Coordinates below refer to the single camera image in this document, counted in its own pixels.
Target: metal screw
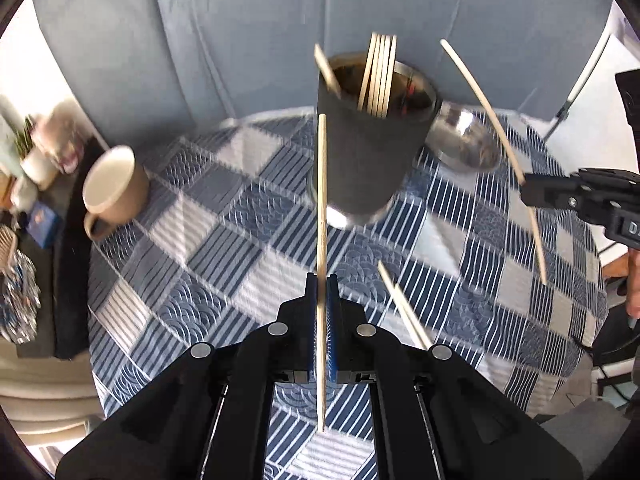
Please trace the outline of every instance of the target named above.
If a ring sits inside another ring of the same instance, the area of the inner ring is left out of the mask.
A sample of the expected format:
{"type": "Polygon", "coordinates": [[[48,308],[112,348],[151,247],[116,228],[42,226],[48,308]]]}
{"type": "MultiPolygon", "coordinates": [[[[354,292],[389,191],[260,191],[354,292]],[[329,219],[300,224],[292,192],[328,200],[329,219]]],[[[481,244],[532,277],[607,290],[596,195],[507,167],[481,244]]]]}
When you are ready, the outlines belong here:
{"type": "Polygon", "coordinates": [[[371,337],[377,332],[377,330],[376,327],[374,327],[372,324],[363,323],[361,325],[358,325],[358,327],[356,328],[356,332],[363,337],[371,337]]]}
{"type": "Polygon", "coordinates": [[[434,346],[431,349],[431,353],[436,359],[439,359],[440,361],[446,361],[447,359],[450,359],[451,356],[453,355],[451,348],[444,345],[434,346]]]}
{"type": "Polygon", "coordinates": [[[191,357],[202,359],[211,353],[211,347],[206,343],[198,343],[191,347],[191,357]]]}
{"type": "Polygon", "coordinates": [[[287,325],[276,321],[275,323],[271,323],[269,325],[267,332],[269,332],[271,335],[285,335],[287,333],[287,330],[289,330],[289,327],[287,325]]]}

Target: blue box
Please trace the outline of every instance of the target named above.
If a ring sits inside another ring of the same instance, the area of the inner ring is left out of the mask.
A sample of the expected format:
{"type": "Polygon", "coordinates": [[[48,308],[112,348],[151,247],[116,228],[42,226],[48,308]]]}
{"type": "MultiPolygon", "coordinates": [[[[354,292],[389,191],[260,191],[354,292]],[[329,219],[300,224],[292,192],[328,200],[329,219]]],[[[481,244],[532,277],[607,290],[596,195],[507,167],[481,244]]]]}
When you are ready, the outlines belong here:
{"type": "Polygon", "coordinates": [[[53,243],[60,217],[42,202],[36,202],[31,211],[27,232],[36,243],[46,249],[53,243]]]}

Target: blue and white tablecloth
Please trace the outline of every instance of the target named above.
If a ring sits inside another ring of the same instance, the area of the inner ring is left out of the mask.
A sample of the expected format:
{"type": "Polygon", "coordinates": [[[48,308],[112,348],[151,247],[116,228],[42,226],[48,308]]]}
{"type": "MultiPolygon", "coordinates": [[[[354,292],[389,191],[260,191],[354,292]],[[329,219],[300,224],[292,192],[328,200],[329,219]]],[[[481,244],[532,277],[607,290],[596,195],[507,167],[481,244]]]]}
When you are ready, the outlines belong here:
{"type": "MultiPolygon", "coordinates": [[[[520,116],[502,120],[525,172],[562,173],[520,116]]],[[[316,264],[305,187],[315,128],[311,114],[244,120],[137,154],[152,176],[148,206],[94,245],[90,269],[90,351],[107,415],[190,345],[238,342],[303,294],[316,264]]],[[[607,312],[587,226],[552,210],[538,221],[549,286],[506,158],[493,173],[456,174],[422,150],[385,218],[329,228],[328,267],[343,297],[411,344],[382,260],[432,337],[533,414],[574,371],[572,337],[589,345],[607,312]]],[[[265,478],[373,478],[366,387],[332,391],[321,434],[315,405],[314,385],[276,387],[265,478]]]]}

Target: chopstick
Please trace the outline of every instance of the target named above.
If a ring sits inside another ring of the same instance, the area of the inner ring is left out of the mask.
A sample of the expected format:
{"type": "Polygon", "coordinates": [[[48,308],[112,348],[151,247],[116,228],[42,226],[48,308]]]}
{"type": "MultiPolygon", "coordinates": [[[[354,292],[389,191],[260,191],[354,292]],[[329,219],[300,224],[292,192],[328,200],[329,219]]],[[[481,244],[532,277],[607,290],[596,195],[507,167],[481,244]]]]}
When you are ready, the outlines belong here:
{"type": "Polygon", "coordinates": [[[371,41],[369,41],[369,51],[367,52],[367,63],[364,66],[364,76],[362,77],[362,86],[360,87],[360,96],[358,97],[358,110],[362,111],[364,106],[364,97],[367,95],[367,86],[369,85],[369,76],[371,74],[371,65],[373,64],[373,55],[376,51],[376,40],[379,37],[377,32],[371,33],[371,41]]]}
{"type": "Polygon", "coordinates": [[[385,97],[383,101],[382,107],[382,117],[386,117],[386,112],[389,109],[389,97],[391,96],[391,83],[394,78],[394,68],[396,66],[396,43],[398,42],[398,37],[393,36],[391,40],[391,51],[389,53],[389,63],[386,70],[386,84],[385,84],[385,97]]]}
{"type": "Polygon", "coordinates": [[[326,115],[318,116],[318,304],[316,305],[316,399],[318,431],[326,413],[326,115]]]}
{"type": "Polygon", "coordinates": [[[376,46],[373,51],[373,64],[371,66],[371,78],[369,84],[369,103],[367,104],[367,112],[373,114],[373,100],[374,92],[376,88],[376,77],[378,75],[378,63],[380,62],[380,46],[383,43],[383,36],[381,34],[376,38],[376,46]]]}
{"type": "Polygon", "coordinates": [[[340,83],[338,83],[338,80],[335,78],[334,70],[332,70],[322,48],[320,48],[320,45],[317,43],[314,47],[314,59],[316,60],[316,65],[318,65],[320,73],[322,74],[322,78],[324,78],[326,87],[333,92],[338,99],[340,99],[340,83]]]}
{"type": "MultiPolygon", "coordinates": [[[[520,167],[520,163],[518,162],[518,159],[516,158],[515,153],[513,152],[513,149],[511,148],[511,145],[509,143],[509,138],[507,137],[507,134],[504,132],[504,128],[500,124],[500,121],[498,120],[498,116],[495,114],[495,111],[491,106],[491,104],[489,103],[489,100],[486,98],[486,96],[484,95],[484,92],[482,92],[482,90],[480,89],[480,86],[478,85],[474,77],[471,75],[471,72],[469,72],[469,69],[462,62],[462,60],[460,59],[460,56],[456,54],[456,51],[453,50],[453,47],[449,44],[449,42],[447,40],[440,40],[440,44],[442,45],[444,51],[447,54],[449,54],[449,57],[451,58],[453,63],[455,63],[455,65],[458,67],[458,69],[460,70],[460,73],[464,76],[464,78],[466,79],[466,82],[469,84],[469,86],[471,86],[471,89],[476,94],[476,97],[480,101],[482,108],[484,108],[484,111],[486,112],[487,116],[489,117],[489,120],[491,121],[491,124],[493,125],[496,133],[498,134],[500,143],[502,144],[504,151],[507,154],[507,158],[511,163],[511,167],[513,168],[513,173],[516,174],[516,178],[518,179],[518,184],[522,186],[525,182],[524,173],[522,171],[522,168],[520,167]]],[[[546,285],[547,284],[546,262],[545,262],[545,253],[542,247],[542,237],[540,236],[540,228],[538,226],[538,220],[536,219],[535,209],[533,209],[532,207],[529,207],[528,209],[529,209],[529,218],[531,220],[531,229],[533,231],[533,240],[536,245],[536,257],[538,259],[538,267],[540,268],[540,281],[542,282],[543,285],[546,285]]]]}
{"type": "Polygon", "coordinates": [[[389,51],[391,50],[391,37],[385,36],[385,49],[382,53],[382,69],[380,70],[380,88],[378,90],[378,106],[376,117],[382,117],[382,108],[385,102],[386,75],[389,68],[389,51]]]}
{"type": "Polygon", "coordinates": [[[385,59],[384,59],[385,49],[387,50],[387,55],[388,55],[388,46],[386,44],[387,40],[388,40],[388,36],[380,37],[380,50],[378,51],[376,79],[375,81],[373,80],[373,78],[371,79],[374,87],[373,87],[373,104],[372,104],[370,113],[371,115],[374,115],[374,116],[378,115],[378,101],[380,99],[380,81],[382,80],[382,70],[385,62],[385,59]]]}
{"type": "Polygon", "coordinates": [[[429,338],[426,330],[420,320],[415,315],[415,312],[407,301],[407,298],[404,296],[404,292],[400,286],[396,283],[394,285],[391,280],[391,276],[386,270],[386,267],[382,263],[382,261],[378,261],[378,272],[382,277],[382,281],[386,286],[386,290],[388,290],[391,298],[394,300],[394,303],[398,307],[398,312],[400,312],[400,317],[402,318],[402,322],[404,322],[404,326],[411,336],[412,341],[418,348],[422,348],[423,350],[428,350],[433,346],[433,341],[429,338]]]}

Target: gray backdrop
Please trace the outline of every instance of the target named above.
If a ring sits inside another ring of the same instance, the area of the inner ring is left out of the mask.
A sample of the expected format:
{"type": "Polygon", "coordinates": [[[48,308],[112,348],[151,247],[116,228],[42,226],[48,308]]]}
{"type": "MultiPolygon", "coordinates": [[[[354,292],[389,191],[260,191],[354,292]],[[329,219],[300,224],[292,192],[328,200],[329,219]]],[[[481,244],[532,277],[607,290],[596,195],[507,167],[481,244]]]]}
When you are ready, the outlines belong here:
{"type": "Polygon", "coordinates": [[[33,0],[72,91],[105,139],[139,144],[226,117],[316,103],[313,44],[398,59],[445,99],[476,102],[448,38],[495,107],[550,119],[604,28],[611,0],[33,0]]]}

